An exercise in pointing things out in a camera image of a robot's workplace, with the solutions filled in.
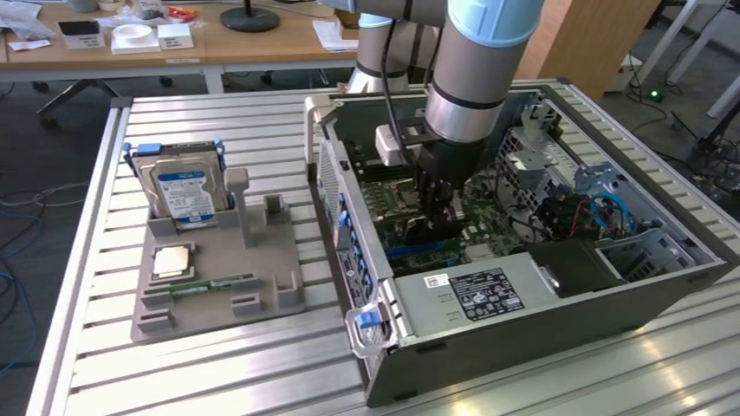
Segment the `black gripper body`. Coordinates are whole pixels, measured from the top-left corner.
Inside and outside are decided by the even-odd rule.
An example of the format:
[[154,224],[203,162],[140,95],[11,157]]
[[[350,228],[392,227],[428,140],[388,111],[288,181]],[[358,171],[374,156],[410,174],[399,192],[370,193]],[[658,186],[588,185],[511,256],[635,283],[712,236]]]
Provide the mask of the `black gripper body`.
[[442,182],[460,189],[482,163],[486,141],[460,143],[436,140],[422,144],[416,157],[416,184],[420,189]]

